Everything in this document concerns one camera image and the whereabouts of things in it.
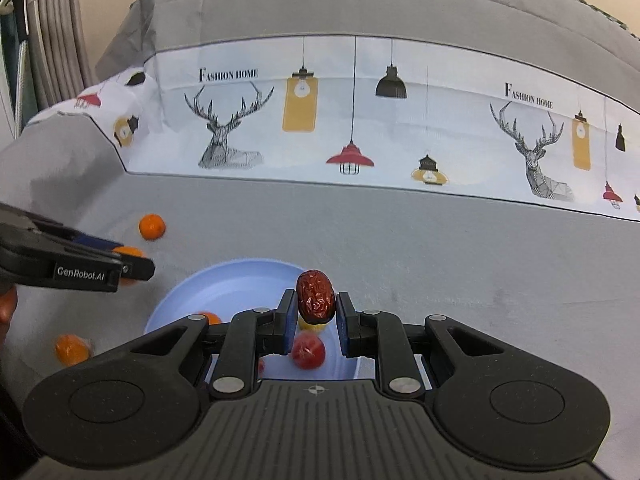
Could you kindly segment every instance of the silver screw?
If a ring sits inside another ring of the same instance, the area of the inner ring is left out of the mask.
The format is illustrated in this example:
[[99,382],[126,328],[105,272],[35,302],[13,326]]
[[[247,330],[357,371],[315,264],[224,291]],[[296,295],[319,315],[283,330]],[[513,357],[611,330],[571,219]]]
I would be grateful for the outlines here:
[[420,381],[411,377],[396,377],[389,383],[389,387],[397,394],[414,394],[420,389]]
[[244,388],[244,381],[238,377],[220,377],[213,381],[213,388],[221,394],[234,394]]

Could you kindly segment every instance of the human hand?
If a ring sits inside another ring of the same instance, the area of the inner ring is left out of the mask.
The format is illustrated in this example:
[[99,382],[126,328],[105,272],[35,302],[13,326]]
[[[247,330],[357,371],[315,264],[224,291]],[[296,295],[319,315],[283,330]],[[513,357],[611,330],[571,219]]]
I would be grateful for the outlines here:
[[18,291],[12,285],[9,291],[0,296],[0,348],[4,344],[6,333],[11,325],[11,318],[14,316],[15,307],[18,305]]

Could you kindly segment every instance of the wrinkled brown fruit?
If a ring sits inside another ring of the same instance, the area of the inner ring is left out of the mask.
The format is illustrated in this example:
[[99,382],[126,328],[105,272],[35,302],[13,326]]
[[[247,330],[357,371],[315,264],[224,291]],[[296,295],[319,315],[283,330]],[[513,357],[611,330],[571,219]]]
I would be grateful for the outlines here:
[[319,270],[306,270],[298,277],[298,311],[310,325],[329,323],[335,315],[334,288]]

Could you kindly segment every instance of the deer illustration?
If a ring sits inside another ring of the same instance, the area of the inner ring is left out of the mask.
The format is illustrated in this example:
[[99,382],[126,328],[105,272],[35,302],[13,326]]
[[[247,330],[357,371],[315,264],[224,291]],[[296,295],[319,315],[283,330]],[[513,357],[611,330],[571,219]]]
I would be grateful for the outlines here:
[[556,129],[556,123],[551,117],[551,113],[547,112],[552,125],[551,134],[547,136],[545,127],[542,126],[542,138],[538,139],[535,147],[530,150],[524,141],[524,137],[522,137],[522,134],[518,131],[516,124],[518,120],[513,120],[513,126],[504,120],[504,111],[510,104],[511,101],[502,107],[499,117],[496,117],[495,115],[494,106],[489,106],[495,122],[500,126],[502,131],[510,136],[511,139],[515,140],[516,149],[524,157],[527,167],[527,180],[529,181],[531,191],[534,195],[542,198],[572,202],[574,200],[574,192],[571,188],[564,182],[556,182],[549,178],[542,173],[542,170],[540,170],[540,159],[544,157],[546,153],[545,146],[550,146],[558,142],[560,135],[562,135],[562,130],[564,129],[564,123],[560,126],[560,131],[558,132]]
[[252,168],[256,164],[261,163],[262,155],[259,152],[243,152],[235,148],[230,148],[226,143],[226,138],[229,133],[240,126],[242,119],[260,110],[273,94],[273,88],[271,88],[269,95],[263,99],[262,92],[256,88],[253,82],[251,82],[251,86],[254,87],[256,93],[255,101],[247,108],[243,97],[240,111],[233,114],[227,124],[220,124],[218,122],[218,116],[212,111],[213,101],[209,102],[209,108],[206,111],[200,106],[200,95],[204,90],[204,86],[194,97],[193,105],[189,101],[187,94],[184,95],[184,100],[187,102],[188,107],[199,118],[207,121],[207,130],[213,134],[211,142],[207,146],[198,164],[201,168],[206,170],[222,167]]

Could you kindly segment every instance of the blue plate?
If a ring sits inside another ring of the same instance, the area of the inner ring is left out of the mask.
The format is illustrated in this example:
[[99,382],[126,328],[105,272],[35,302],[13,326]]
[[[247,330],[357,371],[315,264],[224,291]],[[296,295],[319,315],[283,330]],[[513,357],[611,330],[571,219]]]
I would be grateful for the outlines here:
[[[296,288],[305,269],[276,260],[234,260],[218,264],[190,276],[162,300],[146,324],[145,334],[189,314],[212,312],[223,322],[238,312],[257,306],[277,308],[284,291]],[[264,358],[264,379],[348,380],[358,375],[359,360],[340,352],[335,319],[318,334],[326,359],[315,370],[301,370],[290,356]]]

